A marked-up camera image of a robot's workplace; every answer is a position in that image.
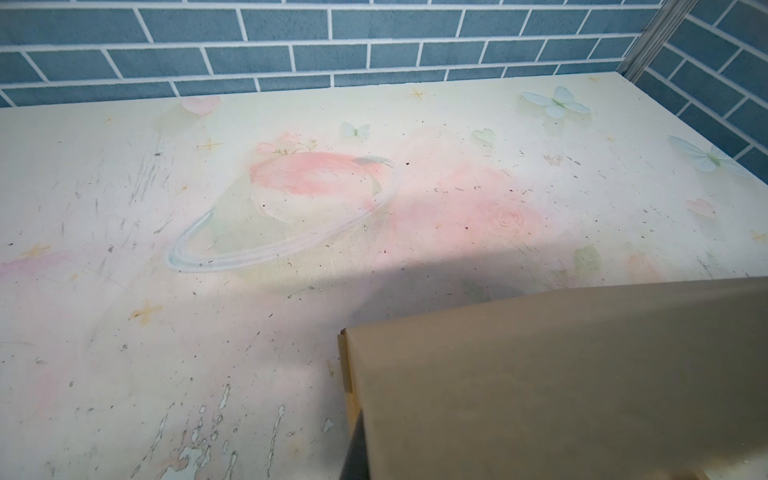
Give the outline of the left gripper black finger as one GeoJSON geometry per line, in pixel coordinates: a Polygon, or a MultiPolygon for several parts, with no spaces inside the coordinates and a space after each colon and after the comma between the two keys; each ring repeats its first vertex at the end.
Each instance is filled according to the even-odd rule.
{"type": "Polygon", "coordinates": [[[364,417],[360,413],[339,476],[340,480],[369,480],[370,467],[367,453],[364,417]]]}

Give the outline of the brown cardboard paper box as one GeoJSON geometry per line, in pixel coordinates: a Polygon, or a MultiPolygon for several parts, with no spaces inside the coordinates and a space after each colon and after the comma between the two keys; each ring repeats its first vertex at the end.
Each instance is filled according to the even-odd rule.
{"type": "Polygon", "coordinates": [[[338,340],[370,479],[686,479],[767,451],[763,278],[552,291],[338,340]]]}

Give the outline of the right aluminium corner post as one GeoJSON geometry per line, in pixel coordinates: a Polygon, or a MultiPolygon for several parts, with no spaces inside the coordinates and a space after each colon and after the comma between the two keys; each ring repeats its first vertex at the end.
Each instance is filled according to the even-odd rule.
{"type": "Polygon", "coordinates": [[[636,83],[697,3],[697,0],[664,1],[630,48],[617,72],[626,80],[636,83]]]}

